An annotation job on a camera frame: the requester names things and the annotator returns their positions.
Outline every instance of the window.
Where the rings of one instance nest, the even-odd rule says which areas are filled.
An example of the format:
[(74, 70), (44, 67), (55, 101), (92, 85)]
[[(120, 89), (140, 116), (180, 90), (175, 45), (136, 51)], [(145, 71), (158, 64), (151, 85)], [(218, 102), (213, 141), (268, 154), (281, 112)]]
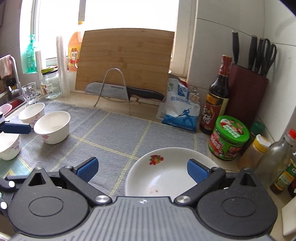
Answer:
[(56, 36), (70, 40), (77, 22), (86, 30), (104, 28), (152, 28), (175, 31), (170, 68), (186, 76), (195, 18), (196, 0), (36, 0), (35, 32), (46, 59), (56, 58)]

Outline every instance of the orange bottle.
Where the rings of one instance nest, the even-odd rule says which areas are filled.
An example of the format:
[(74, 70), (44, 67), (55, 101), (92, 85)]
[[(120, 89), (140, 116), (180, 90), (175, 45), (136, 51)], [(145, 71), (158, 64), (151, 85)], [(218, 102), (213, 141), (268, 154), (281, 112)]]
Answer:
[(76, 58), (76, 55), (78, 54), (77, 61), (76, 61), (78, 66), (79, 52), (81, 49), (81, 43), (84, 35), (83, 23), (84, 21), (78, 22), (78, 28), (73, 33), (68, 44), (69, 71), (75, 71), (75, 72), (77, 71), (77, 68), (75, 67), (75, 58)]

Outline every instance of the pink bowl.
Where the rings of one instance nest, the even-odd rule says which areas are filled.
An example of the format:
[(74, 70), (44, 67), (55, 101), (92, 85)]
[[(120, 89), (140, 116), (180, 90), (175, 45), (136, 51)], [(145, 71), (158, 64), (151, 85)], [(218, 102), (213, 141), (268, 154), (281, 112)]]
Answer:
[(9, 111), (11, 111), (12, 105), (11, 104), (4, 104), (0, 106), (0, 111), (3, 112), (3, 115), (6, 115)]

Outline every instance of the plate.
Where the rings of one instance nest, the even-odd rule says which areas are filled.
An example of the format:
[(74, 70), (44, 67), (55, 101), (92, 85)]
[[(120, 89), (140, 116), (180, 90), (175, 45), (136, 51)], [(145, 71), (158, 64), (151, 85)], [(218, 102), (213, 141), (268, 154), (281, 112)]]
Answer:
[(207, 156), (186, 148), (168, 147), (147, 153), (130, 169), (126, 196), (169, 196), (172, 200), (196, 182), (187, 173), (187, 161), (195, 159), (212, 168), (218, 165)]

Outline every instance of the knife block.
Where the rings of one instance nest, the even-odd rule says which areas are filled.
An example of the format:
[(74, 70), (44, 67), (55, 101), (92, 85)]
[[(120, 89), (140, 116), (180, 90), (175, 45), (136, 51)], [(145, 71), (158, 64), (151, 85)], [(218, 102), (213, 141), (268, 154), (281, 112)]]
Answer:
[(267, 84), (267, 78), (232, 64), (229, 73), (230, 97), (224, 114), (239, 119), (249, 128), (255, 119)]

